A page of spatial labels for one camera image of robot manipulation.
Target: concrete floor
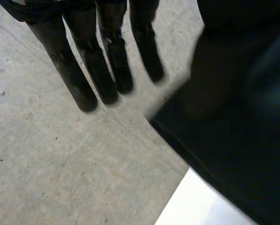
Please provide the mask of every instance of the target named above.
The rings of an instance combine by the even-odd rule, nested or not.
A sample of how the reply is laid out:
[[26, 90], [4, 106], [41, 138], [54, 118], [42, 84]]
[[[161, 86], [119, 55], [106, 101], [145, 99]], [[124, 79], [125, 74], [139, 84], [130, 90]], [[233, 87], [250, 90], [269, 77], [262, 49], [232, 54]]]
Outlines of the concrete floor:
[[188, 166], [144, 115], [184, 81], [201, 26], [194, 0], [161, 0], [154, 27], [169, 79], [154, 86], [126, 16], [136, 89], [85, 115], [27, 26], [0, 7], [0, 225], [153, 225]]

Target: black fabric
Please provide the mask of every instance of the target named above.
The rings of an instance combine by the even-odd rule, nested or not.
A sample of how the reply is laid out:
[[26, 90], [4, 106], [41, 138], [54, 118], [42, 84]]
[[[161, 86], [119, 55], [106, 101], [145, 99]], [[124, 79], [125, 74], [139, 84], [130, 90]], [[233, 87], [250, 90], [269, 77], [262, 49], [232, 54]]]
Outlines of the black fabric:
[[280, 0], [197, 0], [208, 29], [232, 27], [238, 32], [271, 23], [280, 16]]
[[26, 5], [14, 3], [11, 0], [0, 0], [0, 4], [8, 13], [20, 22], [37, 23], [58, 16], [66, 10], [87, 10], [95, 6], [94, 0], [63, 0], [36, 1]]
[[280, 35], [254, 57], [253, 66], [243, 74], [246, 85], [208, 119], [189, 119], [185, 84], [151, 124], [248, 216], [260, 225], [280, 225]]

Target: dark cloth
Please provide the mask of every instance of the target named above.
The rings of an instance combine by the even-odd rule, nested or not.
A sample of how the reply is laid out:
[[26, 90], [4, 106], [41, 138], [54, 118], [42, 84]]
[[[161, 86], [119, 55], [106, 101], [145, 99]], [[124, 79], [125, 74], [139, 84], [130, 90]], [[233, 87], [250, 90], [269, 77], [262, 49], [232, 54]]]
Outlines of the dark cloth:
[[8, 13], [20, 22], [37, 23], [61, 15], [64, 11], [83, 11], [95, 6], [94, 0], [37, 0], [26, 5], [11, 0], [0, 0], [0, 4]]
[[[231, 70], [243, 72], [241, 88], [210, 117], [193, 121], [185, 111], [186, 83], [150, 123], [202, 178], [258, 224], [280, 225], [280, 24], [265, 31], [254, 28], [240, 36], [203, 32], [192, 63], [207, 67], [209, 61], [219, 61], [218, 67], [228, 66], [234, 59], [219, 60], [200, 46], [209, 46], [214, 39], [233, 43], [228, 49], [234, 55], [246, 54]], [[238, 45], [244, 42], [249, 48], [241, 52]], [[196, 60], [201, 54], [205, 59]]]

